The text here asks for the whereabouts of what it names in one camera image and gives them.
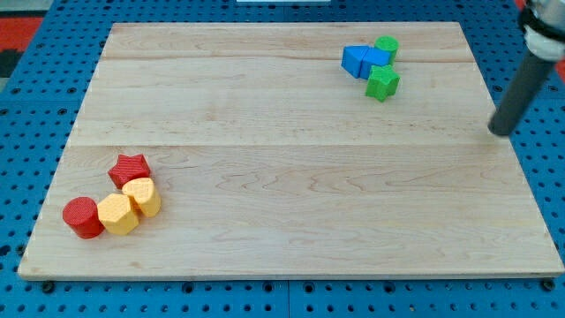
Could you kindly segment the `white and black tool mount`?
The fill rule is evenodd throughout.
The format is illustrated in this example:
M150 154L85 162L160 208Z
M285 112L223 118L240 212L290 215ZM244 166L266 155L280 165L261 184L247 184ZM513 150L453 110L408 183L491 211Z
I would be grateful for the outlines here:
M524 0L518 23L528 50L548 62L564 59L564 0Z

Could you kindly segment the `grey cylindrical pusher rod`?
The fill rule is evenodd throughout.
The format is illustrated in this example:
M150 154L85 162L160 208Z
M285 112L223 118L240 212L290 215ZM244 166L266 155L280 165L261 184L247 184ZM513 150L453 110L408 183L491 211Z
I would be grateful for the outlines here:
M490 133L509 136L516 129L554 66L555 62L537 57L526 50L515 77L489 120L487 127Z

